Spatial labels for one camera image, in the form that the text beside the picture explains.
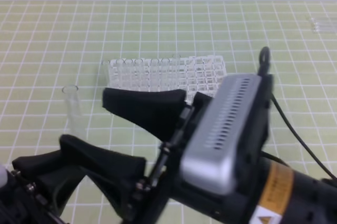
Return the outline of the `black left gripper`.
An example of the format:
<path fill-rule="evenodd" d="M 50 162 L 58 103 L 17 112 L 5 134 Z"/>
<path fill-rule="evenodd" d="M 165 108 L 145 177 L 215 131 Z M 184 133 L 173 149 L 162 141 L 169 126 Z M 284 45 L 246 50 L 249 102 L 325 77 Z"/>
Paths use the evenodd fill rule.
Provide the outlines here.
<path fill-rule="evenodd" d="M 236 153 L 234 190 L 224 196 L 188 184 L 181 159 L 213 97 L 186 91 L 146 92 L 105 88 L 102 107 L 145 129 L 161 141 L 149 176 L 146 160 L 99 148 L 72 135 L 60 136 L 60 149 L 16 158 L 13 171 L 1 170 L 1 223 L 61 223 L 71 194 L 88 176 L 123 223 L 155 223 L 174 199 L 223 223 L 247 223 L 262 197 L 271 170 L 262 151 L 273 95 L 258 91 Z"/>

